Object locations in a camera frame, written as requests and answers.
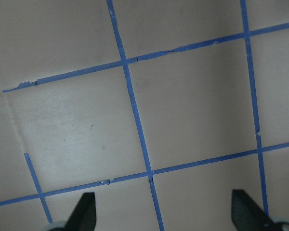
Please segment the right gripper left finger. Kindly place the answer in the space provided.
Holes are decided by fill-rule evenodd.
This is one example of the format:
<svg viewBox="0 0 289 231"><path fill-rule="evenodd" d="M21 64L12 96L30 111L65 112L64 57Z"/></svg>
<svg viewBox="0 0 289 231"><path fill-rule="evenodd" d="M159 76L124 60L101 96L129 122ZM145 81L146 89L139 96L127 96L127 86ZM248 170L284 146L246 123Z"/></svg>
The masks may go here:
<svg viewBox="0 0 289 231"><path fill-rule="evenodd" d="M84 193L71 216L67 220L65 231L93 231L96 227L96 201L94 192Z"/></svg>

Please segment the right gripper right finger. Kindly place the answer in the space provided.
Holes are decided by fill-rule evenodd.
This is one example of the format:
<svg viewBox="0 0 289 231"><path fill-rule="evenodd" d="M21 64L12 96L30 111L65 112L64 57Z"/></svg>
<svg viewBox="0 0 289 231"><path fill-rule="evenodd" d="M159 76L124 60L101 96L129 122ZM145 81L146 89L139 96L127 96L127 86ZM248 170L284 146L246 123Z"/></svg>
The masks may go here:
<svg viewBox="0 0 289 231"><path fill-rule="evenodd" d="M244 190L232 190L231 220L237 231L267 231L270 217Z"/></svg>

